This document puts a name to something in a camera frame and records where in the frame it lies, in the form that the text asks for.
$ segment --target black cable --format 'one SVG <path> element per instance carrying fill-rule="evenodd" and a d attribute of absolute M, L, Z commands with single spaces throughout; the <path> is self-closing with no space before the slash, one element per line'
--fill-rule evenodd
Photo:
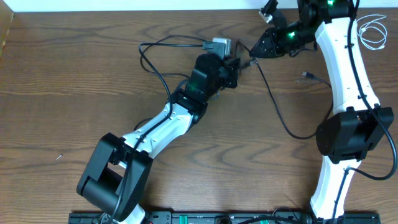
<path fill-rule="evenodd" d="M 193 39 L 193 40 L 199 40 L 199 41 L 207 41 L 207 40 L 202 39 L 202 38 L 199 38 L 199 37 L 192 37 L 192 36 L 187 36 L 187 35 L 170 35 L 170 36 L 167 36 L 167 37 L 165 37 L 165 38 L 163 38 L 163 39 L 161 39 L 161 40 L 158 40 L 157 42 L 155 42 L 155 44 L 158 44 L 158 43 L 163 42 L 163 41 L 165 41 L 165 40 L 167 40 L 167 39 L 176 38 L 176 37 L 187 38 L 187 39 Z M 148 47 L 146 47 L 146 48 L 144 49 L 143 52 L 145 53 L 145 52 L 146 52 L 149 48 L 151 48 L 152 46 L 153 46 L 153 45 L 149 45 Z M 146 72 L 148 72 L 148 73 L 154 74 L 153 71 L 150 71 L 149 69 L 147 69 L 147 68 L 144 66 L 144 63 L 143 63 L 143 61 L 142 61 L 142 57 L 139 57 L 139 63 L 140 63 L 140 65 L 141 65 L 141 68 L 142 68 L 144 71 L 146 71 Z M 185 77 L 185 78 L 189 78 L 188 75 L 182 74 L 182 73 L 161 73 L 161 75 L 162 75 L 162 76 L 180 75 L 180 76 L 183 76 L 183 77 Z"/>
<path fill-rule="evenodd" d="M 257 59 L 254 59 L 254 63 L 256 63 L 257 68 L 259 69 L 259 71 L 260 71 L 260 73 L 261 73 L 261 76 L 262 76 L 262 78 L 264 79 L 264 82 L 265 82 L 266 85 L 267 85 L 268 92 L 269 92 L 269 96 L 271 97 L 271 100 L 272 100 L 272 102 L 274 103 L 276 113 L 278 114 L 278 117 L 279 117 L 279 119 L 280 119 L 280 122 L 282 123 L 283 127 L 285 128 L 287 134 L 289 134 L 290 136 L 292 136 L 292 137 L 295 138 L 295 139 L 310 139 L 310 138 L 314 137 L 314 136 L 316 135 L 317 132 L 314 132 L 314 133 L 311 134 L 310 136 L 301 137 L 301 136 L 297 136 L 297 135 L 293 134 L 293 133 L 288 129 L 288 127 L 287 127 L 286 124 L 285 124 L 285 121 L 284 121 L 283 118 L 282 118 L 282 115 L 281 115 L 280 112 L 279 112 L 278 105 L 277 105 L 277 103 L 276 103 L 276 101 L 275 101 L 275 99 L 274 99 L 274 96 L 272 95 L 271 89 L 270 89 L 270 87 L 269 87 L 269 85 L 268 85 L 268 82 L 267 82 L 267 80 L 266 80 L 266 77 L 264 76 L 264 73 L 262 72 L 262 69 L 261 69 L 261 67 L 260 67 L 259 62 L 257 61 Z M 330 85 L 328 82 L 326 82 L 326 81 L 324 81 L 324 80 L 322 80 L 322 79 L 320 79 L 320 78 L 318 78 L 318 77 L 314 77 L 313 79 L 314 79 L 314 80 L 318 80 L 318 81 L 323 82 L 323 83 L 326 83 L 329 87 L 331 87 L 331 85 Z M 328 117 L 329 117 L 329 115 L 330 115 L 332 109 L 333 109 L 333 101 L 332 101 L 332 103 L 331 103 L 331 106 L 330 106 L 330 108 L 329 108 L 327 114 L 326 114 L 325 117 L 323 118 L 322 123 L 328 119 Z"/>
<path fill-rule="evenodd" d="M 109 215 L 106 213 L 103 213 L 100 217 L 99 217 L 99 224 L 104 224 L 104 223 L 108 223 L 109 220 Z"/>
<path fill-rule="evenodd" d="M 235 55 L 237 54 L 236 51 L 238 50 L 238 44 L 241 45 L 243 48 L 245 48 L 248 52 L 250 52 L 250 50 L 249 50 L 244 44 L 242 44 L 239 40 L 237 40 L 236 43 L 235 43 Z M 253 58 L 253 59 L 251 60 L 251 62 L 254 62 L 254 63 L 257 65 L 257 68 L 258 68 L 259 71 L 260 71 L 261 76 L 262 76 L 262 78 L 264 79 L 264 82 L 265 82 L 266 85 L 267 85 L 269 96 L 271 97 L 271 100 L 272 100 L 272 102 L 274 103 L 276 113 L 278 114 L 278 117 L 279 117 L 279 119 L 280 119 L 280 122 L 282 123 L 283 127 L 285 128 L 287 134 L 289 134 L 290 136 L 292 136 L 292 137 L 295 138 L 295 139 L 310 139 L 310 138 L 314 137 L 314 136 L 316 135 L 316 132 L 314 132 L 314 133 L 311 134 L 310 136 L 301 137 L 301 136 L 297 136 L 297 135 L 293 134 L 293 133 L 288 129 L 288 127 L 287 127 L 286 124 L 285 124 L 285 121 L 283 120 L 282 115 L 281 115 L 280 112 L 279 112 L 279 108 L 278 108 L 278 105 L 277 105 L 277 103 L 276 103 L 276 101 L 275 101 L 275 99 L 274 99 L 274 96 L 272 95 L 271 88 L 270 88 L 269 85 L 268 85 L 268 82 L 267 82 L 267 80 L 266 80 L 266 77 L 265 77 L 264 73 L 262 72 L 262 69 L 261 69 L 261 67 L 260 67 L 260 65 L 259 65 L 259 63 L 258 63 L 258 61 L 257 61 L 257 59 L 256 59 L 256 58 Z M 307 78 L 311 78 L 311 79 L 313 79 L 313 80 L 317 80 L 317 81 L 319 81 L 319 82 L 325 83 L 326 85 L 328 85 L 328 87 L 331 88 L 331 85 L 330 85 L 328 82 L 322 80 L 321 78 L 316 77 L 315 75 L 308 74 L 308 75 L 305 75 L 305 76 L 306 76 Z M 325 117 L 323 118 L 323 120 L 322 120 L 321 123 L 325 122 L 325 121 L 329 118 L 329 115 L 330 115 L 330 113 L 331 113 L 332 110 L 333 110 L 333 100 L 332 100 L 332 102 L 331 102 L 331 106 L 330 106 L 328 112 L 326 113 L 326 115 L 325 115 Z"/>
<path fill-rule="evenodd" d="M 293 210 L 290 209 L 289 207 L 285 207 L 285 206 L 282 206 L 282 207 L 279 207 L 279 208 L 275 209 L 275 211 L 272 212 L 272 216 L 276 217 L 276 213 L 278 213 L 278 211 L 281 210 L 281 209 L 286 209 L 286 210 L 290 211 L 293 214 L 294 218 L 297 221 L 300 221 L 300 219 L 296 216 L 296 214 L 293 212 Z"/>
<path fill-rule="evenodd" d="M 184 86 L 185 84 L 187 84 L 189 82 L 189 79 L 187 80 L 181 80 L 180 83 L 177 85 L 177 87 L 175 87 L 175 90 L 173 93 L 175 93 L 177 90 L 179 90 L 182 86 Z"/>
<path fill-rule="evenodd" d="M 134 127 L 133 131 L 137 130 L 138 127 L 140 126 L 140 124 L 142 124 L 144 122 L 147 122 L 147 121 L 150 121 L 150 120 L 152 120 L 152 118 L 146 118 L 146 119 L 143 119 L 142 121 L 138 122 L 138 124 Z"/>
<path fill-rule="evenodd" d="M 337 198 L 335 200 L 335 207 L 333 208 L 333 214 L 331 216 L 331 220 L 329 221 L 329 224 L 333 224 L 333 222 L 335 221 L 337 204 L 338 204 L 338 201 L 340 200 L 341 192 L 343 191 L 343 186 L 344 186 L 344 183 L 346 182 L 346 178 L 347 178 L 349 170 L 350 170 L 350 167 L 347 168 L 346 170 L 344 170 L 343 180 L 341 180 L 340 188 L 338 189 Z"/>
<path fill-rule="evenodd" d="M 234 58 L 238 58 L 238 45 L 239 44 L 242 45 L 244 47 L 244 49 L 247 50 L 247 52 L 250 52 L 250 50 L 244 44 L 242 44 L 240 42 L 240 39 L 238 39 L 238 40 L 236 40 L 236 42 L 234 44 L 235 45 L 235 48 L 234 48 L 234 51 L 233 51 Z M 247 62 L 241 63 L 241 65 L 239 66 L 239 70 L 241 71 L 241 70 L 244 70 L 245 68 L 248 68 L 248 67 L 252 66 L 253 65 L 253 60 L 254 60 L 254 58 L 251 58 Z"/>
<path fill-rule="evenodd" d="M 140 46 L 153 46 L 153 45 L 157 45 L 157 46 L 166 46 L 166 47 L 202 47 L 202 44 L 170 44 L 170 43 L 141 43 Z M 146 61 L 147 59 L 145 59 L 145 55 L 141 54 L 141 57 Z"/>
<path fill-rule="evenodd" d="M 250 223 L 255 223 L 259 221 L 281 221 L 281 222 L 286 222 L 286 223 L 293 223 L 293 224 L 302 224 L 299 221 L 291 220 L 289 218 L 282 218 L 282 217 L 273 217 L 273 216 L 268 216 L 268 215 L 262 215 L 257 218 L 252 218 L 243 222 L 240 222 L 238 224 L 250 224 Z"/>
<path fill-rule="evenodd" d="M 304 51 L 304 50 L 311 51 L 311 52 L 316 52 L 316 51 L 318 51 L 318 44 L 317 44 L 317 41 L 314 40 L 314 42 L 313 42 L 313 50 L 304 47 L 304 48 L 302 48 L 302 49 L 299 49 L 297 52 L 296 52 L 296 51 L 291 51 L 291 52 L 289 52 L 289 57 L 296 57 L 300 52 L 302 52 L 302 51 Z"/>

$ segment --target black bracket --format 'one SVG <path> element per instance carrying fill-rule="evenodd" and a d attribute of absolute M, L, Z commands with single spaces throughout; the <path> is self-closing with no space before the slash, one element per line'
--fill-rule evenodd
<path fill-rule="evenodd" d="M 391 108 L 375 108 L 374 112 L 388 128 L 394 120 Z M 383 130 L 369 110 L 355 111 L 347 108 L 320 124 L 317 128 L 317 145 L 324 156 L 334 164 L 348 159 L 365 159 L 382 136 Z"/>
<path fill-rule="evenodd" d="M 276 0 L 269 0 L 267 4 L 260 9 L 260 13 L 264 17 L 272 16 L 271 22 L 274 23 L 276 29 L 285 28 L 287 25 L 285 16 L 276 8 L 278 2 Z"/>
<path fill-rule="evenodd" d="M 144 152 L 132 152 L 123 138 L 108 133 L 99 140 L 77 186 L 77 193 L 107 214 L 112 214 L 120 195 L 122 178 L 108 167 L 132 159 L 123 198 L 115 215 L 122 221 L 132 212 L 144 192 L 153 159 Z"/>

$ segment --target cable connector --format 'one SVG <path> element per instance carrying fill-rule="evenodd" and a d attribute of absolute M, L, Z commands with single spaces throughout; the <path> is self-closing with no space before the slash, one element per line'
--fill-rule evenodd
<path fill-rule="evenodd" d="M 272 13 L 274 13 L 276 11 L 276 6 L 278 5 L 278 1 L 276 0 L 269 0 L 267 2 L 267 4 L 262 7 L 259 11 L 260 16 L 263 15 L 264 17 L 268 17 L 270 16 Z"/>
<path fill-rule="evenodd" d="M 221 59 L 229 57 L 231 52 L 231 39 L 226 38 L 213 38 L 213 41 L 203 41 L 203 50 L 209 53 L 214 53 L 220 56 Z"/>
<path fill-rule="evenodd" d="M 314 74 L 311 74 L 311 73 L 306 72 L 306 71 L 304 71 L 304 72 L 302 73 L 302 75 L 305 76 L 305 77 L 307 77 L 307 78 L 310 78 L 310 79 L 312 79 L 312 80 L 315 78 L 315 75 L 314 75 Z"/>

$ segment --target green terminal block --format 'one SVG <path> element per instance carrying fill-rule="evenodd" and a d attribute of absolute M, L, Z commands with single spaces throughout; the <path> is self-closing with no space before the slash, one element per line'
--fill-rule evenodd
<path fill-rule="evenodd" d="M 180 215 L 180 224 L 188 224 L 188 216 Z"/>

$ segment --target white cable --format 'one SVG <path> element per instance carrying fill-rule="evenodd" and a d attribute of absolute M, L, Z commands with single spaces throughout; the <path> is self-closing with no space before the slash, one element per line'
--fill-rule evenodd
<path fill-rule="evenodd" d="M 387 29 L 386 29 L 386 27 L 383 24 L 381 24 L 380 22 L 377 22 L 377 21 L 379 21 L 381 19 L 385 19 L 387 16 L 379 15 L 379 14 L 371 14 L 371 15 L 363 16 L 363 17 L 357 19 L 357 22 L 360 21 L 361 19 L 364 19 L 364 18 L 367 18 L 367 17 L 371 17 L 371 16 L 377 16 L 378 18 L 377 19 L 373 19 L 373 20 L 371 20 L 369 22 L 365 22 L 363 25 L 361 25 L 361 27 L 359 27 L 359 29 L 357 31 L 357 34 L 358 34 L 358 37 L 361 40 L 362 44 L 367 49 L 370 49 L 370 50 L 381 50 L 381 49 L 384 48 L 384 44 L 387 41 Z M 379 27 L 376 27 L 375 25 L 376 26 L 378 25 L 379 27 L 382 27 L 384 29 L 384 31 L 382 31 Z M 379 31 L 380 34 L 383 36 L 383 38 L 381 40 L 379 40 L 379 41 L 371 41 L 371 40 L 365 39 L 364 37 L 362 37 L 362 35 L 368 29 L 375 29 L 375 30 Z"/>

